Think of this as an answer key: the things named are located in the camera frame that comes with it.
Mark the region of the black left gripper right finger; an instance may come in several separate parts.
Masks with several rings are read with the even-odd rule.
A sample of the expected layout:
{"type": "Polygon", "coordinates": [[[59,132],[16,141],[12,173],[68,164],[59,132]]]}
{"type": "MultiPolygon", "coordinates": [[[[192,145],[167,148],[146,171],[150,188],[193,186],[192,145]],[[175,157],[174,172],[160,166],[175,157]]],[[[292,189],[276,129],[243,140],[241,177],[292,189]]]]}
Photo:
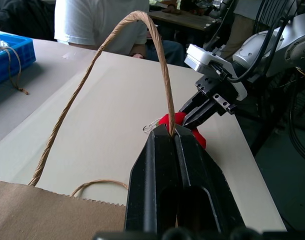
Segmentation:
{"type": "Polygon", "coordinates": [[[231,233],[244,227],[223,171],[193,133],[176,126],[174,143],[182,185],[179,225],[195,233],[231,233]]]}

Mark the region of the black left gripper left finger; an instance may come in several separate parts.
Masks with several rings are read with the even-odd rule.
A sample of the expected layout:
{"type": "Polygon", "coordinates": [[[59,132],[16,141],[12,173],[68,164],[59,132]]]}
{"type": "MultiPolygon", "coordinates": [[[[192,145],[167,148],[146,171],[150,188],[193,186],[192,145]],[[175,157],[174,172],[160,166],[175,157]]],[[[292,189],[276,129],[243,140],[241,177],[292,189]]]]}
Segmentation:
{"type": "Polygon", "coordinates": [[[180,183],[176,157],[172,137],[159,125],[130,172],[125,231],[164,233],[175,226],[180,183]]]}

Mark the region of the wooden background table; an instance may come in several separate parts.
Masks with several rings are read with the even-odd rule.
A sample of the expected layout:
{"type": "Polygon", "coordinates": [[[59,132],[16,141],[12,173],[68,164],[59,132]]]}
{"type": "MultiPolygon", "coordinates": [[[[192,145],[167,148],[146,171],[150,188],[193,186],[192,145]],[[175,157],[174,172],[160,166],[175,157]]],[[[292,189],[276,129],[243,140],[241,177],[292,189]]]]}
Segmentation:
{"type": "Polygon", "coordinates": [[[156,21],[175,24],[199,31],[204,31],[208,27],[215,25],[218,22],[210,16],[198,16],[186,11],[181,11],[179,14],[167,13],[161,10],[150,11],[149,16],[156,21]]]}

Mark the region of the brown paper bag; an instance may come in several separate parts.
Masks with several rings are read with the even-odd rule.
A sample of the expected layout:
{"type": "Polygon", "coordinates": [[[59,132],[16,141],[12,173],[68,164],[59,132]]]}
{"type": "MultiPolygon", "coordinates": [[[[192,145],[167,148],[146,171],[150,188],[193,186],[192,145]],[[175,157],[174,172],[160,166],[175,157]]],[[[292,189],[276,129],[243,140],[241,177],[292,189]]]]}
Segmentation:
{"type": "Polygon", "coordinates": [[[85,240],[97,231],[123,228],[126,210],[123,205],[37,187],[60,127],[92,69],[90,65],[60,114],[29,184],[0,181],[0,240],[85,240]]]}

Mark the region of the person in white shirt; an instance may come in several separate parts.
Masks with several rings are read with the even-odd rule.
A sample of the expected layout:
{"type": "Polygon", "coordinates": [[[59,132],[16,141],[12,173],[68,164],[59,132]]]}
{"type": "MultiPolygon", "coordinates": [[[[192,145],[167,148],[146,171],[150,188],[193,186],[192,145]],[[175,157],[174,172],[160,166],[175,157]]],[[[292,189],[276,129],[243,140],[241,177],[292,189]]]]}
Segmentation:
{"type": "MultiPolygon", "coordinates": [[[[116,25],[133,11],[149,11],[149,0],[56,0],[54,38],[80,48],[97,50],[116,25]]],[[[127,24],[106,51],[158,61],[156,48],[148,43],[142,21],[127,24]]]]}

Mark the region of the blue plastic crate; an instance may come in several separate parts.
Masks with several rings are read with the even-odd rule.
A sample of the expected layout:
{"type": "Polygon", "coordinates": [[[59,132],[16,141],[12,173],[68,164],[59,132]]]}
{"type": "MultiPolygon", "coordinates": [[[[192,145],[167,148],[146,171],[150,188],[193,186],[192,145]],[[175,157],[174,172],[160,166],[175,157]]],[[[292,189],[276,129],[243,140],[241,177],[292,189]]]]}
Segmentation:
{"type": "Polygon", "coordinates": [[[19,86],[22,70],[36,61],[33,40],[29,37],[0,32],[0,84],[9,80],[19,86]]]}

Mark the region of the red plush toy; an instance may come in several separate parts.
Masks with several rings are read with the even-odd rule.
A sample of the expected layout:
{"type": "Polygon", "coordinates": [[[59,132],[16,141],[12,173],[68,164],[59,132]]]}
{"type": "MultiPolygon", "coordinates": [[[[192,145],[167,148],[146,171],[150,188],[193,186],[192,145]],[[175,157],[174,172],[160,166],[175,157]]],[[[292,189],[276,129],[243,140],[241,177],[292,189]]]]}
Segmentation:
{"type": "MultiPolygon", "coordinates": [[[[183,112],[177,112],[175,113],[175,123],[177,125],[182,125],[184,122],[184,118],[187,114],[183,113],[183,112]]],[[[169,129],[169,114],[167,113],[166,115],[164,115],[161,118],[156,119],[155,121],[153,121],[152,123],[146,125],[143,127],[143,132],[144,133],[148,133],[150,132],[153,128],[165,124],[167,130],[169,129]]],[[[198,131],[198,129],[192,128],[191,129],[192,134],[194,135],[194,137],[196,138],[196,140],[198,141],[198,143],[202,146],[203,149],[206,149],[207,147],[207,141],[206,139],[200,134],[200,132],[198,131]]]]}

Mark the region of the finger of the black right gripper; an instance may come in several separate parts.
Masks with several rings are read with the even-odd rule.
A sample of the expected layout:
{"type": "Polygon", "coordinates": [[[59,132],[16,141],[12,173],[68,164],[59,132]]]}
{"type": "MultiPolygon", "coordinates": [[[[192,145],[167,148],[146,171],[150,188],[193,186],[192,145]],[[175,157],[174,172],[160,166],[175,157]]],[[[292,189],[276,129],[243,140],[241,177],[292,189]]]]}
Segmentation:
{"type": "Polygon", "coordinates": [[[213,100],[207,100],[202,105],[190,111],[182,122],[182,126],[190,130],[197,128],[218,111],[218,105],[213,100]]]}
{"type": "Polygon", "coordinates": [[[189,117],[210,117],[211,100],[199,91],[181,107],[179,112],[189,117]]]}

